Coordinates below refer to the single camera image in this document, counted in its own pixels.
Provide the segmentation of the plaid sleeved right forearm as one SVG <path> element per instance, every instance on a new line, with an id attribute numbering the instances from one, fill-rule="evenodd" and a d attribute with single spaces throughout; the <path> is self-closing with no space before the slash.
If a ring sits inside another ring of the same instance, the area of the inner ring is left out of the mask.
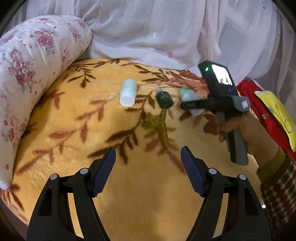
<path id="1" fill-rule="evenodd" d="M 279 148 L 257 176 L 272 240 L 295 240 L 295 161 Z"/>

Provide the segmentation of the person's right hand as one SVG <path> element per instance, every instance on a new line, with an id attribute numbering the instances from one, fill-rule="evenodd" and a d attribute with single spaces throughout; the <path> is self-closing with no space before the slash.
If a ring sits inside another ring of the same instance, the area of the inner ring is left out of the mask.
<path id="1" fill-rule="evenodd" d="M 247 144 L 247 151 L 253 155 L 259 168 L 262 169 L 276 156 L 279 145 L 271 138 L 251 112 L 242 116 L 230 118 L 225 124 L 217 127 L 219 141 L 226 140 L 226 134 L 233 130 L 239 130 L 243 140 Z"/>

